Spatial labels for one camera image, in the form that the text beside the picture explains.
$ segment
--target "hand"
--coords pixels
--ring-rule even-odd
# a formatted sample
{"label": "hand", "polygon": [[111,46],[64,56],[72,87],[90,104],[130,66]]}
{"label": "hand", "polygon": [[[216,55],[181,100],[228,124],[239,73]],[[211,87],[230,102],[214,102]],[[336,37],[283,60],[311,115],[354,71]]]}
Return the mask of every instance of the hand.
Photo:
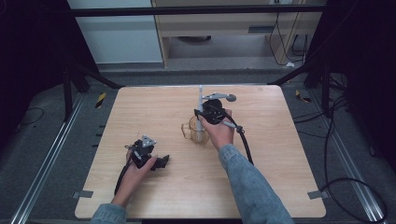
{"label": "hand", "polygon": [[[231,110],[228,109],[226,109],[225,112],[230,116],[233,113]],[[227,144],[233,144],[233,128],[226,126],[222,122],[213,125],[211,123],[208,123],[206,119],[202,116],[199,116],[199,120],[201,121],[202,126],[209,133],[210,141],[212,141],[213,146],[217,150],[220,150],[223,146]]]}
{"label": "hand", "polygon": [[[132,150],[128,150],[126,154],[126,160],[128,160]],[[128,170],[125,172],[124,177],[121,180],[121,184],[117,194],[114,196],[111,203],[117,204],[121,207],[126,208],[128,202],[131,200],[132,194],[136,191],[139,185],[142,183],[143,178],[149,172],[150,168],[154,165],[157,157],[151,157],[146,164],[137,169],[136,165],[132,163]]]}

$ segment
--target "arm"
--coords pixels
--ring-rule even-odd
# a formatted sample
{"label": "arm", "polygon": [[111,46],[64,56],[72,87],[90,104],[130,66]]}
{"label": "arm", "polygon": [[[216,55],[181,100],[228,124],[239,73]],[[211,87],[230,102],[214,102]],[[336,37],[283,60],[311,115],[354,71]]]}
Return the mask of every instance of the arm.
{"label": "arm", "polygon": [[[128,150],[126,158],[128,160],[131,150]],[[91,224],[121,224],[125,223],[126,211],[125,208],[128,202],[131,200],[133,193],[142,183],[143,178],[149,172],[150,168],[154,165],[156,157],[152,157],[148,162],[140,169],[134,164],[128,167],[122,178],[120,188],[117,194],[114,196],[111,203],[103,203],[99,205],[96,212],[93,214]]]}
{"label": "arm", "polygon": [[265,177],[233,146],[234,130],[222,123],[212,125],[203,117],[199,119],[219,152],[242,221],[245,224],[293,223]]}

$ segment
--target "wall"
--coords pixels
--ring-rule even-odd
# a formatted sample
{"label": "wall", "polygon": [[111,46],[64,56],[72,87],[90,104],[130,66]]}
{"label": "wall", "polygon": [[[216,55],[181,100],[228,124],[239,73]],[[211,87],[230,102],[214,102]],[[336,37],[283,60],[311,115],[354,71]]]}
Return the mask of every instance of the wall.
{"label": "wall", "polygon": [[[71,8],[151,7],[149,0],[68,0],[68,3]],[[163,62],[153,16],[87,17],[77,21],[99,69]]]}

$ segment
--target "wooden tabletop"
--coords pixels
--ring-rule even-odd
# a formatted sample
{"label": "wooden tabletop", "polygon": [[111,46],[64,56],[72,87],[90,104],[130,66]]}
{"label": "wooden tabletop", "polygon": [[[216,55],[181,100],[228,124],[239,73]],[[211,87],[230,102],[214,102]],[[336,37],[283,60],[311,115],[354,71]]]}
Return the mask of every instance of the wooden tabletop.
{"label": "wooden tabletop", "polygon": [[[255,166],[264,174],[292,217],[323,217],[318,190],[278,86],[204,86],[204,95],[231,93],[233,119],[244,127]],[[181,124],[189,122],[198,103],[198,86],[127,87],[120,89],[97,149],[76,216],[92,217],[101,203],[109,203],[126,149],[143,134],[158,143],[153,154],[170,155],[164,169],[149,172],[127,207],[133,218],[239,218],[233,194],[217,151],[209,142],[195,145],[185,139]],[[246,155],[239,134],[234,144]]]}

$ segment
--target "light blue denim jacket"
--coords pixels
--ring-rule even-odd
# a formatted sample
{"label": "light blue denim jacket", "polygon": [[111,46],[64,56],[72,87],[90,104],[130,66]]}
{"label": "light blue denim jacket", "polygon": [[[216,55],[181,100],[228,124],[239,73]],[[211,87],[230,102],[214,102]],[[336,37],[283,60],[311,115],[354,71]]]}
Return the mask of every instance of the light blue denim jacket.
{"label": "light blue denim jacket", "polygon": [[[265,177],[233,145],[219,151],[219,160],[227,172],[239,214],[244,224],[294,223],[279,197]],[[99,206],[91,223],[125,223],[122,207],[104,203]]]}

